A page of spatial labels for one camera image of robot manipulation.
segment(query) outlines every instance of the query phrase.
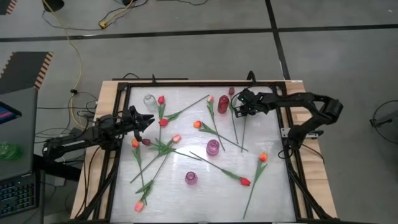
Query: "yellow cable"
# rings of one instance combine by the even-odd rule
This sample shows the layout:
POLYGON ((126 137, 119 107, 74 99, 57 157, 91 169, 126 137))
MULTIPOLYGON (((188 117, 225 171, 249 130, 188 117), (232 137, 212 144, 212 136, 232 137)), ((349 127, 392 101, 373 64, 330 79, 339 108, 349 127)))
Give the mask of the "yellow cable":
MULTIPOLYGON (((78 58, 79 58, 79 61, 80 61, 80 74, 79 74, 78 80, 77 80, 77 82, 76 82, 76 84, 75 84, 75 87, 73 87, 73 89, 76 90, 76 89, 78 88, 78 86, 79 86, 81 77, 83 76, 83 61, 81 60, 80 53, 79 53, 79 51, 77 50, 77 47, 70 41, 69 35, 68 35, 68 31, 66 30, 65 26, 62 24, 61 20, 55 15, 54 11, 53 11, 52 8, 49 6, 49 4, 47 3, 47 1, 46 1, 46 0, 43 0, 43 3, 44 3, 45 6, 47 6, 48 9, 51 11, 51 14, 52 14, 55 18, 57 18, 57 20, 58 20, 58 22, 60 23, 60 25, 61 25, 63 31, 65 31, 65 35, 66 35, 66 37, 67 37, 68 43, 75 49, 76 54, 77 54, 77 56, 78 56, 78 58)), ((70 100, 70 109, 69 109, 69 110, 70 110, 70 113, 72 114, 72 118, 73 118, 73 120, 75 121, 75 123, 76 123, 77 125, 79 125, 81 128, 85 128, 83 125, 81 125, 81 124, 76 120, 75 114, 73 113, 73 109, 72 109, 72 108, 73 108, 73 97, 72 97, 71 100, 70 100)))
POLYGON ((113 16, 111 16, 109 19, 107 19, 107 20, 104 21, 104 22, 99 22, 99 26, 100 26, 102 29, 105 29, 105 28, 108 26, 108 22, 109 22, 112 18, 114 18, 115 16, 117 16, 117 15, 119 15, 120 13, 126 11, 126 10, 131 6, 132 2, 134 2, 134 0, 131 0, 130 3, 129 3, 122 11, 119 11, 119 12, 115 13, 113 16))

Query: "black and orange striped object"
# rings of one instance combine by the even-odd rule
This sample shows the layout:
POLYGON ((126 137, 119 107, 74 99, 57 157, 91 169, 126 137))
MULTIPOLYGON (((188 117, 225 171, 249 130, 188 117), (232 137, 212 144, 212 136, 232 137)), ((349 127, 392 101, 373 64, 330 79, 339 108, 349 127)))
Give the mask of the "black and orange striped object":
POLYGON ((17 0, 0 0, 0 15, 10 15, 16 4, 17 0))
POLYGON ((0 94, 25 88, 40 89, 53 52, 14 52, 0 76, 0 94))

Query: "monitor screen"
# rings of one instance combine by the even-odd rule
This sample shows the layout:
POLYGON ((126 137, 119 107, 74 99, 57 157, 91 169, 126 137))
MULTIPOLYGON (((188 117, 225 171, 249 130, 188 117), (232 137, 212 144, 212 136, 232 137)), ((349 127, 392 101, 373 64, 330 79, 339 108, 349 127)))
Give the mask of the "monitor screen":
POLYGON ((21 112, 3 102, 0 102, 0 124, 19 118, 20 116, 21 112))

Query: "keyboard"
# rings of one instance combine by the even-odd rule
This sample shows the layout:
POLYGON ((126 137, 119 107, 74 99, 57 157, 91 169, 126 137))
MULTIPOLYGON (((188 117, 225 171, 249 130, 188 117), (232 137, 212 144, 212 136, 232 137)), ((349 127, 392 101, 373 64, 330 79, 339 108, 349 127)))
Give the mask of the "keyboard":
POLYGON ((35 208, 39 188, 35 174, 0 182, 0 218, 35 208))

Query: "small glass bottle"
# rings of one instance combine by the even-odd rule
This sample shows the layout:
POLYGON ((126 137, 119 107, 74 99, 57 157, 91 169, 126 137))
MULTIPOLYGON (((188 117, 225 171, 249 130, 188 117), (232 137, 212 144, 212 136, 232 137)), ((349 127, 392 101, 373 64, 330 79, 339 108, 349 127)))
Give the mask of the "small glass bottle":
POLYGON ((187 172, 185 176, 185 182, 189 185, 194 185, 196 182, 198 182, 198 176, 192 171, 187 172))
POLYGON ((223 114, 226 112, 227 108, 228 108, 228 104, 229 104, 229 98, 226 95, 223 95, 222 97, 220 97, 220 99, 218 100, 218 112, 223 114))
POLYGON ((16 144, 0 142, 0 159, 16 160, 22 155, 21 148, 16 144))
POLYGON ((146 94, 144 96, 144 104, 147 106, 149 112, 155 113, 157 111, 157 102, 154 96, 146 94))
POLYGON ((212 139, 207 143, 206 152, 209 156, 215 156, 220 150, 220 144, 217 140, 212 139))

